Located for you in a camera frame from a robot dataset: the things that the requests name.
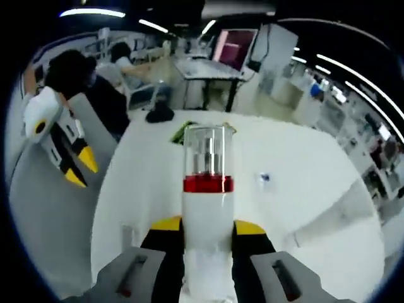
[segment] person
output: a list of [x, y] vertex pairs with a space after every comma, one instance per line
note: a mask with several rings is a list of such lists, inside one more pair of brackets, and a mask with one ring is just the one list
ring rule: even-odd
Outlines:
[[[133, 65], [130, 60], [131, 49], [126, 42], [119, 42], [111, 48], [111, 62], [115, 63], [125, 78], [131, 89], [135, 90], [149, 83], [147, 73], [151, 70], [152, 64], [144, 63]], [[131, 96], [131, 105], [149, 101], [152, 99], [154, 87], [135, 92]], [[171, 96], [171, 87], [165, 83], [160, 83], [157, 93], [157, 102], [168, 103]]]
[[95, 73], [96, 61], [78, 50], [67, 50], [49, 63], [45, 86], [67, 100], [84, 93], [105, 128], [119, 141], [129, 125], [126, 97]]

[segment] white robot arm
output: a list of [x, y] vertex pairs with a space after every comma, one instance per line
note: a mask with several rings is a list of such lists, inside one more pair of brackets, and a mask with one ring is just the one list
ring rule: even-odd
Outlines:
[[27, 138], [42, 146], [67, 180], [86, 187], [82, 173], [65, 147], [65, 144], [69, 144], [73, 153], [92, 172], [98, 171], [93, 151], [84, 140], [80, 121], [71, 115], [58, 94], [48, 86], [26, 102], [23, 121]]

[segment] white tabletop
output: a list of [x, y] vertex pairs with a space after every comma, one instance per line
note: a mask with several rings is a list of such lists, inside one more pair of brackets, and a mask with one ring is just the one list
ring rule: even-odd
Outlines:
[[229, 66], [218, 62], [218, 68], [215, 68], [214, 66], [205, 64], [204, 61], [208, 60], [192, 58], [176, 59], [174, 65], [180, 71], [185, 80], [243, 80], [241, 73]]
[[[170, 139], [186, 121], [236, 128], [235, 218], [262, 226], [277, 250], [285, 235], [313, 221], [360, 178], [334, 138], [310, 128], [224, 112], [180, 110], [158, 124], [146, 123], [145, 115], [134, 112], [101, 188], [92, 230], [94, 281], [121, 253], [122, 225], [135, 229], [140, 245], [152, 222], [181, 214], [183, 147]], [[261, 172], [270, 175], [265, 187]], [[346, 258], [351, 244], [344, 243]]]

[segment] computer monitor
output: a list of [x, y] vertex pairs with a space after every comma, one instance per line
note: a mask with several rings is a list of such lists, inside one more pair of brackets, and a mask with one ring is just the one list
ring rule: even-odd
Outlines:
[[247, 63], [257, 32], [257, 29], [222, 30], [212, 59], [241, 71]]

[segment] small blue object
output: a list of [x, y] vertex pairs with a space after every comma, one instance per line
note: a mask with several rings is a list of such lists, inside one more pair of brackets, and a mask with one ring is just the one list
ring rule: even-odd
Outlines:
[[261, 174], [261, 179], [263, 181], [268, 182], [270, 180], [270, 175], [269, 174]]
[[317, 83], [313, 84], [313, 86], [310, 89], [310, 95], [312, 97], [316, 97], [320, 92], [322, 92], [320, 86]]

